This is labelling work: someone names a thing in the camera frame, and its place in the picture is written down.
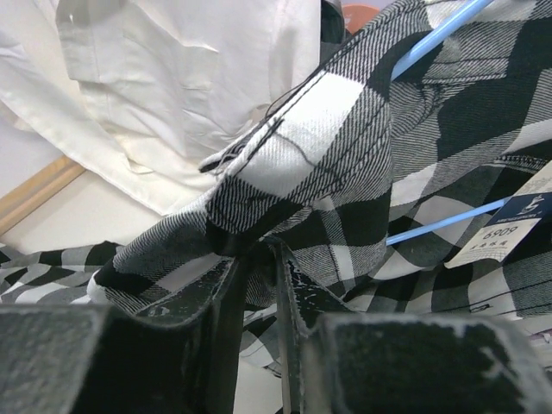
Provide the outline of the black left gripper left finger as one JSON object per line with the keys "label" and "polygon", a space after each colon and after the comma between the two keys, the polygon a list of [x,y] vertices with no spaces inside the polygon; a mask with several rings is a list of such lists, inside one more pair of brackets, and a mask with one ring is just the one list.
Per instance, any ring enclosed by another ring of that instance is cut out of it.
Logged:
{"label": "black left gripper left finger", "polygon": [[232,412],[246,261],[221,260],[133,317],[83,299],[47,304],[61,285],[28,278],[3,269],[2,412]]}

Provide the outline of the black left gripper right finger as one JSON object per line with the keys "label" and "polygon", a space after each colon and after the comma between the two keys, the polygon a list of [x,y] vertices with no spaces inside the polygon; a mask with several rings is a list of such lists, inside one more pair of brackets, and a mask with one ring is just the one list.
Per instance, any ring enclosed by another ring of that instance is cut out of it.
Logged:
{"label": "black left gripper right finger", "polygon": [[350,310],[273,251],[284,412],[550,412],[549,376],[510,323]]}

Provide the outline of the black white plaid shirt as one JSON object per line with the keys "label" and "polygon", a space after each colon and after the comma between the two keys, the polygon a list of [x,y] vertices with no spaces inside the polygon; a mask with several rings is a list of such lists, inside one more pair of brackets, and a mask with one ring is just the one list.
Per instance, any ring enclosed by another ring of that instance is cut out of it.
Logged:
{"label": "black white plaid shirt", "polygon": [[19,254],[47,304],[113,304],[130,315],[221,260],[250,258],[241,356],[273,374],[275,265],[299,269],[362,312],[461,312],[538,321],[551,336],[551,222],[504,260],[455,268],[484,217],[387,246],[386,238],[509,197],[551,163],[551,4],[495,1],[392,80],[400,58],[461,7],[397,1],[320,65],[270,116],[206,159],[199,199],[130,244]]}

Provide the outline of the blue wire hanger plaid shirt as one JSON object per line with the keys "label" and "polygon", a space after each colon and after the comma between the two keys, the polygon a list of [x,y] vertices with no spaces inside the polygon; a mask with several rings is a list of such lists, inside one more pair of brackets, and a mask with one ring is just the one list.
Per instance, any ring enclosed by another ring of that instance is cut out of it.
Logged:
{"label": "blue wire hanger plaid shirt", "polygon": [[[455,11],[451,16],[448,16],[443,22],[441,22],[435,29],[427,34],[405,56],[403,56],[398,61],[392,71],[392,80],[395,80],[399,75],[402,75],[404,72],[406,72],[407,69],[410,69],[422,57],[433,51],[437,46],[443,43],[447,37],[452,35],[461,26],[467,24],[490,3],[492,3],[492,0],[471,0],[463,4],[457,11]],[[466,212],[462,212],[455,216],[450,216],[448,218],[424,225],[416,229],[388,236],[386,238],[386,245],[391,246],[399,242],[418,237],[420,235],[428,234],[429,232],[447,227],[460,221],[467,220],[468,218],[473,218],[494,210],[498,210],[502,208],[508,201],[509,198],[502,198],[498,201],[485,204]]]}

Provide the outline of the paper shirt price tag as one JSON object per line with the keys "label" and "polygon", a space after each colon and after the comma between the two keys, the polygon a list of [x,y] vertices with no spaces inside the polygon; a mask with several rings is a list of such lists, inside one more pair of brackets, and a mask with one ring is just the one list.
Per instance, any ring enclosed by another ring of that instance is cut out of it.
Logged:
{"label": "paper shirt price tag", "polygon": [[551,163],[527,181],[469,242],[446,262],[455,268],[477,260],[501,262],[551,214]]}

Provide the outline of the wooden clothes rack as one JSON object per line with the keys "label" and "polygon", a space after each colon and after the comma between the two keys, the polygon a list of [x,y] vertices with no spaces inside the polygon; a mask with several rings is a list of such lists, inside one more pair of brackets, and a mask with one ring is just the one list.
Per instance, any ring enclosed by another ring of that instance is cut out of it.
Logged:
{"label": "wooden clothes rack", "polygon": [[42,168],[1,197],[1,235],[82,175],[85,169],[66,156]]}

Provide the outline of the pink laundry basket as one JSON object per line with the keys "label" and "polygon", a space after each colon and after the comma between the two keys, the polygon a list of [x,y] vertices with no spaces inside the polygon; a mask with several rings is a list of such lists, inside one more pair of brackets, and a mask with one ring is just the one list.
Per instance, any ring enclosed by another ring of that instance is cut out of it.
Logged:
{"label": "pink laundry basket", "polygon": [[345,4],[342,6],[342,13],[346,30],[354,35],[362,29],[378,13],[379,9],[365,4]]}

